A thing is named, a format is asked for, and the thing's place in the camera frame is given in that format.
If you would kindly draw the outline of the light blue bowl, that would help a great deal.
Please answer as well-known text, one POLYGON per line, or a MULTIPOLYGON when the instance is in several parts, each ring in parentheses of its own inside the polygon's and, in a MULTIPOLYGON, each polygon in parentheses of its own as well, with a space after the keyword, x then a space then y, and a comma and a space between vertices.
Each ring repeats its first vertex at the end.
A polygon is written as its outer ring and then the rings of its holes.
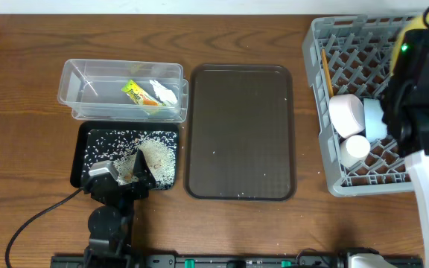
POLYGON ((363 99, 365 136, 372 143, 387 137, 387 125, 382 121, 384 111, 376 99, 363 99))

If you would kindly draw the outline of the white paper cup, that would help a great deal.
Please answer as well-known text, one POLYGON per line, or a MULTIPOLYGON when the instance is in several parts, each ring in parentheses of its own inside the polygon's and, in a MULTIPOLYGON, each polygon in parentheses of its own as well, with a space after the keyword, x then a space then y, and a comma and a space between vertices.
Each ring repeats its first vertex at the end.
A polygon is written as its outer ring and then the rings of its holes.
POLYGON ((345 168, 351 168, 357 162, 363 161, 369 155, 369 141, 362 135, 353 135, 340 145, 340 163, 345 168))

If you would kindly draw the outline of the white napkin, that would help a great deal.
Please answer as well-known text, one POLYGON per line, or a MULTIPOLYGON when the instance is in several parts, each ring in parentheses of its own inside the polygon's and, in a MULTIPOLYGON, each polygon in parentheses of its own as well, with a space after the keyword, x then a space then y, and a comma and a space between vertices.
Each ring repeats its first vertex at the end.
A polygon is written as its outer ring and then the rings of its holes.
POLYGON ((170 90, 164 87, 157 80, 149 80, 153 90, 156 94, 156 97, 161 100, 161 102, 166 106, 175 106, 177 105, 178 99, 176 95, 170 90))

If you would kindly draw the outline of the white bowl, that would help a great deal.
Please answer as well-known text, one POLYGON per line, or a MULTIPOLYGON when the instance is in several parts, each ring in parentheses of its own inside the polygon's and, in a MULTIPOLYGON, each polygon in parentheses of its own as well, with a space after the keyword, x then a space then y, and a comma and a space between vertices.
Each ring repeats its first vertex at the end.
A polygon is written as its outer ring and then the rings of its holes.
POLYGON ((331 123, 341 137, 349 138, 364 131, 364 107, 356 95, 333 96, 328 111, 331 123))

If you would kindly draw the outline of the green snack wrapper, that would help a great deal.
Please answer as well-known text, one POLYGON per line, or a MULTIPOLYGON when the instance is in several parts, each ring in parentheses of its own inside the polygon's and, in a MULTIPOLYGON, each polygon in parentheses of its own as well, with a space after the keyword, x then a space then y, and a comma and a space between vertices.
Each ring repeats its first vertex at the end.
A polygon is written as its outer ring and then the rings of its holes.
POLYGON ((148 94, 133 80, 129 80, 121 90, 137 105, 162 106, 161 102, 148 94))

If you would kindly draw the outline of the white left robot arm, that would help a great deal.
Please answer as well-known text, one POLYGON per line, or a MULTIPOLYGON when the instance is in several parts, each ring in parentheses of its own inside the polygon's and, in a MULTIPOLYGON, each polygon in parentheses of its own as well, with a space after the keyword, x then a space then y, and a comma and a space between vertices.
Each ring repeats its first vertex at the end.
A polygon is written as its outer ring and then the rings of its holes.
POLYGON ((83 253, 83 267, 140 267, 143 257, 130 248, 131 225, 134 217, 134 202, 149 196, 156 187, 156 180, 140 149, 135 150, 132 175, 137 180, 125 185, 117 181, 119 172, 112 161, 94 163, 89 177, 83 179, 80 187, 65 199, 35 214, 23 223, 7 244, 4 261, 11 266, 10 251, 20 235, 35 219, 60 207, 80 192, 88 194, 102 204, 89 216, 89 245, 83 253))

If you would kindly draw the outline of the yellow plate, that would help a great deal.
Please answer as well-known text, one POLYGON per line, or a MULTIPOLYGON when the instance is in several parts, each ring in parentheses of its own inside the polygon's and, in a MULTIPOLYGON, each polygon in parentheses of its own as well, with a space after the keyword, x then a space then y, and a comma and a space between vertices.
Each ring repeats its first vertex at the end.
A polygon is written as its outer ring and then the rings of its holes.
POLYGON ((401 47, 403 45, 403 39, 407 31, 410 30, 424 30, 426 28, 422 16, 417 16, 410 21, 408 25, 406 25, 397 35, 394 47, 391 51, 390 58, 390 75, 394 75, 395 64, 397 63, 398 56, 401 52, 401 47))

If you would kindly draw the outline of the wooden chopstick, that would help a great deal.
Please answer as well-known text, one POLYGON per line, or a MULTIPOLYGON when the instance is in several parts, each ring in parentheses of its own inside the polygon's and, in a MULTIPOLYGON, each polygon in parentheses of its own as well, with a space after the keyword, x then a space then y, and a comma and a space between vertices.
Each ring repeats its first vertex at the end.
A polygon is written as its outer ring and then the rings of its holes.
POLYGON ((325 79, 326 79, 328 96, 331 98, 334 95, 334 93, 333 93, 333 86, 332 86, 332 82, 331 82, 331 75, 330 75, 330 71, 329 71, 329 67, 328 67, 327 55, 326 55, 326 51, 324 48, 321 50, 321 57, 322 57, 322 69, 324 71, 324 75, 325 75, 325 79))

